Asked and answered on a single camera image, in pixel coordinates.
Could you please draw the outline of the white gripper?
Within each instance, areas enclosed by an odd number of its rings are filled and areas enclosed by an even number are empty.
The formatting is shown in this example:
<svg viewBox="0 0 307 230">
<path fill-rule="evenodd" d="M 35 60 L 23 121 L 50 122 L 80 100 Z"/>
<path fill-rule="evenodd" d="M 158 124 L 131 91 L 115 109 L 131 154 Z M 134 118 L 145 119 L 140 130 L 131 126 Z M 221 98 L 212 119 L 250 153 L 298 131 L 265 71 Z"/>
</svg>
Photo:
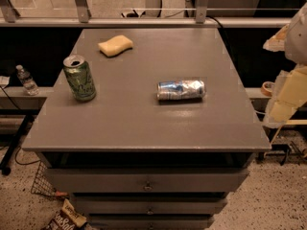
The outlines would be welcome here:
<svg viewBox="0 0 307 230">
<path fill-rule="evenodd" d="M 263 48 L 271 52 L 284 52 L 289 25 L 283 26 L 267 39 Z M 281 70 L 272 89 L 272 97 L 265 110 L 264 126 L 278 128 L 284 125 L 296 111 L 307 103 L 307 66 L 294 70 Z"/>
</svg>

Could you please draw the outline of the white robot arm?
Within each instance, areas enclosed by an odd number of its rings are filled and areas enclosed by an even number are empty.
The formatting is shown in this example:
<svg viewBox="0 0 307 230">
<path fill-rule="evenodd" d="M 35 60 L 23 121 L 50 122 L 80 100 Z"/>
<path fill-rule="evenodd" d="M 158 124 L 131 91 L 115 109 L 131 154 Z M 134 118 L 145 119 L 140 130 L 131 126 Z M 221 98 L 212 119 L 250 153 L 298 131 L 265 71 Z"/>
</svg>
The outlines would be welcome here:
<svg viewBox="0 0 307 230">
<path fill-rule="evenodd" d="M 277 76 L 265 110 L 263 125 L 278 128 L 307 103 L 307 4 L 263 48 L 283 51 L 285 58 L 295 63 L 292 71 L 281 71 Z"/>
</svg>

